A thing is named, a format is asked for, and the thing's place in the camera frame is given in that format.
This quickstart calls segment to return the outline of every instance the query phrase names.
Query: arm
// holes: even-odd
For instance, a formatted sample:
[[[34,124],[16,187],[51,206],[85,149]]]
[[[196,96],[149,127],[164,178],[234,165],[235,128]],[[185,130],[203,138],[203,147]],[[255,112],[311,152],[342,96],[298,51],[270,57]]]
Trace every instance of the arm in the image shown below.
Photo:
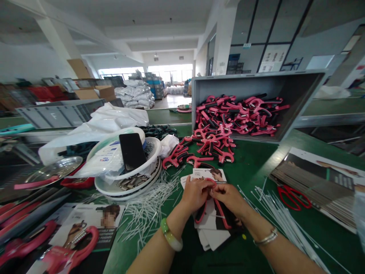
[[[253,210],[233,185],[217,185],[210,195],[223,202],[245,224],[256,242],[271,234],[273,225]],[[279,232],[274,241],[259,245],[259,249],[278,274],[325,273]]]
[[[207,188],[213,186],[214,183],[210,181],[198,179],[190,181],[190,176],[188,176],[181,201],[173,209],[166,221],[170,231],[177,240],[181,239],[185,224],[190,215],[197,211],[206,201],[208,196]],[[175,251],[168,244],[161,228],[159,228],[142,249],[141,253],[138,254],[128,269],[128,274],[168,273],[174,255]]]

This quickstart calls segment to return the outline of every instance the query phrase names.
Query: grey floor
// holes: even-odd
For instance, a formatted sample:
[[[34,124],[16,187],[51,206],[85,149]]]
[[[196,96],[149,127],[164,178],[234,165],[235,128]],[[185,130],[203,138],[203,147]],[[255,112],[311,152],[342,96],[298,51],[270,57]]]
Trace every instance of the grey floor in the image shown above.
[[[176,108],[178,105],[187,105],[189,103],[191,103],[191,97],[184,97],[182,94],[168,94],[162,100],[156,100],[153,109]]]

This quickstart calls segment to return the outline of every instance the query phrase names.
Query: smartphone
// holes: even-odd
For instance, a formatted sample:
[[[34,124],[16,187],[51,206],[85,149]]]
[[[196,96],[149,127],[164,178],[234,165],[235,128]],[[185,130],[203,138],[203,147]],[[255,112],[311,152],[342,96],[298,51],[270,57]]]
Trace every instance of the smartphone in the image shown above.
[[[138,133],[121,134],[119,141],[121,142],[124,168],[127,172],[140,167],[147,161]]]

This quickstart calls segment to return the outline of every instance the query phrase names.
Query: human hand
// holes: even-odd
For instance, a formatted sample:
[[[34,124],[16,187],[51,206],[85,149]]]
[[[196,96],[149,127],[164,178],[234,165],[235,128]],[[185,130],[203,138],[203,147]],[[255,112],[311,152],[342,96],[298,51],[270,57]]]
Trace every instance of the human hand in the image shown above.
[[[197,211],[208,197],[208,189],[215,185],[214,182],[194,178],[190,180],[190,175],[186,178],[184,193],[180,204],[184,205],[189,214]]]
[[[250,206],[233,185],[217,184],[210,190],[209,194],[224,203],[237,218],[244,218],[247,210],[250,209]]]

